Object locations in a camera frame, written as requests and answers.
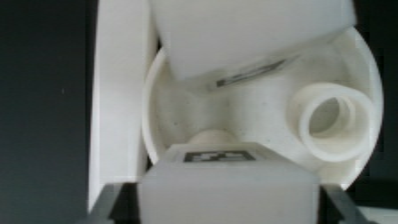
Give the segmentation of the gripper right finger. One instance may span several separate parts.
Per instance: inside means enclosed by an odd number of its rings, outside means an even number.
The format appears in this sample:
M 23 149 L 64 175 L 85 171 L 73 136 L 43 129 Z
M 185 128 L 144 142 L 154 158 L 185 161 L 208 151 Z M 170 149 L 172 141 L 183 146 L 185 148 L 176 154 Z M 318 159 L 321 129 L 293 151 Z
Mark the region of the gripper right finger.
M 316 224 L 373 224 L 339 185 L 320 185 Z

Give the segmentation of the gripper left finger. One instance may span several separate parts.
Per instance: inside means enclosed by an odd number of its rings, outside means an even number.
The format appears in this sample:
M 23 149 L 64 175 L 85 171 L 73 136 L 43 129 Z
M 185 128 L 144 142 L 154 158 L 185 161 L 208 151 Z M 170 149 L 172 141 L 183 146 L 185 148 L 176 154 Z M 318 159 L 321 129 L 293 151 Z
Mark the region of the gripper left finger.
M 105 185 L 87 216 L 73 224 L 140 224 L 135 183 Z

